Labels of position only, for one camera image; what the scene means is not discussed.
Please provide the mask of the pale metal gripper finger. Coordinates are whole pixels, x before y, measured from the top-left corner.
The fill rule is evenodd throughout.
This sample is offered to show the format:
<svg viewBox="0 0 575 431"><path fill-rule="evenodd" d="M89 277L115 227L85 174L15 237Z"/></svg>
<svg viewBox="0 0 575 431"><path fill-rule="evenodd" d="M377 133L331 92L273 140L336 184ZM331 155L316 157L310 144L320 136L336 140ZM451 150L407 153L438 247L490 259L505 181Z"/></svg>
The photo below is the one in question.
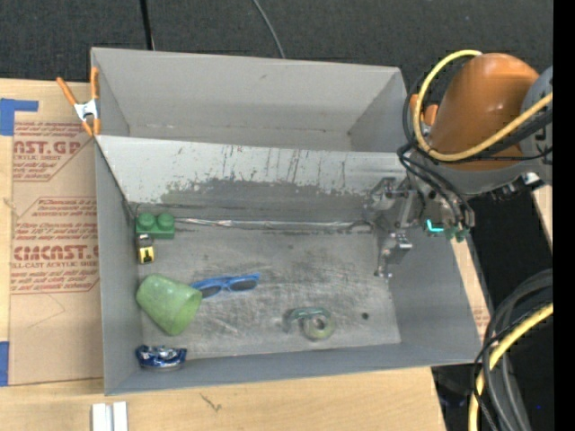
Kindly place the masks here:
<svg viewBox="0 0 575 431"><path fill-rule="evenodd" d="M366 198L366 215L375 216L391 210L395 205L397 179L383 178L368 193Z"/></svg>
<svg viewBox="0 0 575 431"><path fill-rule="evenodd" d="M377 263L374 275L389 278L391 265L397 265L412 250L412 242L405 231L383 233L377 240Z"/></svg>

